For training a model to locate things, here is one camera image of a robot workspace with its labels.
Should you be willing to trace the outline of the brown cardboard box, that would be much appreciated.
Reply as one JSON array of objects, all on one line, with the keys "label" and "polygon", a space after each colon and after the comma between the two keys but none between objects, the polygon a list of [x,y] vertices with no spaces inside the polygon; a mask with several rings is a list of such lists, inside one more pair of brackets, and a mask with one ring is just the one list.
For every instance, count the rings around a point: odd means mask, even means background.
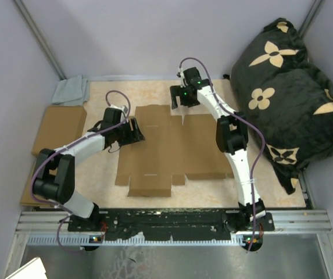
[{"label": "brown cardboard box", "polygon": [[145,139],[120,149],[115,184],[135,197],[170,197],[186,180],[223,180],[232,168],[216,144],[211,114],[172,115],[169,105],[138,106]]}]

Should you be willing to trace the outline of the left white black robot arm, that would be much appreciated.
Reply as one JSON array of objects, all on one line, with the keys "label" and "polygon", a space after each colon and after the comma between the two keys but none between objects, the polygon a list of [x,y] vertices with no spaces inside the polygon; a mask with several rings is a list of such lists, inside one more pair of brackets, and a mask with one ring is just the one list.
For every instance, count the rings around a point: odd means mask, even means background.
[{"label": "left white black robot arm", "polygon": [[129,112],[126,106],[112,105],[105,109],[103,119],[81,138],[60,148],[42,149],[31,179],[32,195],[54,202],[80,217],[87,230],[96,230],[101,223],[98,205],[76,190],[76,167],[115,142],[122,147],[145,140],[136,118],[130,118]]}]

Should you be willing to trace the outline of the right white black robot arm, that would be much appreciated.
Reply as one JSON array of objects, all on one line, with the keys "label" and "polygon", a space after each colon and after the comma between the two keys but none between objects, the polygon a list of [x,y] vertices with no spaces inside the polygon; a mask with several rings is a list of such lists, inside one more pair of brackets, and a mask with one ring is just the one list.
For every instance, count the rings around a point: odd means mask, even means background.
[{"label": "right white black robot arm", "polygon": [[196,67],[178,69],[180,85],[170,87],[171,108],[203,105],[216,121],[216,144],[226,156],[238,186],[239,223],[246,230],[255,229],[266,208],[256,189],[248,160],[248,126],[243,113],[230,107],[216,93],[212,82],[203,79]]}]

